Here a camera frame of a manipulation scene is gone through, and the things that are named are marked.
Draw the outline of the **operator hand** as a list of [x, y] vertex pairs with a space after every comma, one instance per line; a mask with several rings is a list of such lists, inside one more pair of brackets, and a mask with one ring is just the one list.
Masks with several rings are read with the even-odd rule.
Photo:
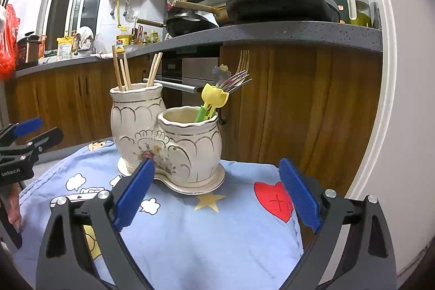
[[1, 200], [8, 205], [7, 218], [17, 229], [21, 225], [19, 194], [21, 186], [18, 183], [1, 187]]

